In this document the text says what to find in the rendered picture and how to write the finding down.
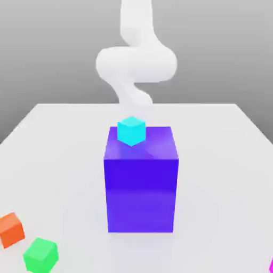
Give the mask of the small cyan cube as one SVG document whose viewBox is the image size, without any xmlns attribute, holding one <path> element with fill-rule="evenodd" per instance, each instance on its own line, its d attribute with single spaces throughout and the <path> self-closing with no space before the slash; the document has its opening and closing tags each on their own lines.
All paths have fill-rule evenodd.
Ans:
<svg viewBox="0 0 273 273">
<path fill-rule="evenodd" d="M 136 117 L 128 117 L 117 123 L 117 139 L 134 146 L 146 139 L 146 123 Z"/>
</svg>

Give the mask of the small green cube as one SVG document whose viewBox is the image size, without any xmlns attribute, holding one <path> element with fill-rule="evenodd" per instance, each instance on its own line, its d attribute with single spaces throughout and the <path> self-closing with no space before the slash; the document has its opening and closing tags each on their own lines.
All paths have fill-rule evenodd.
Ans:
<svg viewBox="0 0 273 273">
<path fill-rule="evenodd" d="M 37 237 L 24 252 L 23 260 L 31 273 L 50 273 L 59 260 L 57 244 Z"/>
</svg>

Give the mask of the small orange cube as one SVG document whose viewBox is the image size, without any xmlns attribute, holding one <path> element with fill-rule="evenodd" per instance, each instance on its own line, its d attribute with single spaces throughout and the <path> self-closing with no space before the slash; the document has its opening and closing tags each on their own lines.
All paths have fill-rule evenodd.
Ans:
<svg viewBox="0 0 273 273">
<path fill-rule="evenodd" d="M 0 241 L 4 248 L 25 239 L 23 225 L 14 212 L 0 218 Z"/>
</svg>

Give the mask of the large purple box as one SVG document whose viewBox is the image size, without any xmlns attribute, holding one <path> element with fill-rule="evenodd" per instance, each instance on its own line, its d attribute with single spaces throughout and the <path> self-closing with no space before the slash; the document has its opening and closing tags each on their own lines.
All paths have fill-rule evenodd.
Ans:
<svg viewBox="0 0 273 273">
<path fill-rule="evenodd" d="M 171 233 L 179 156 L 170 127 L 148 127 L 130 147 L 111 127 L 103 159 L 108 231 Z"/>
</svg>

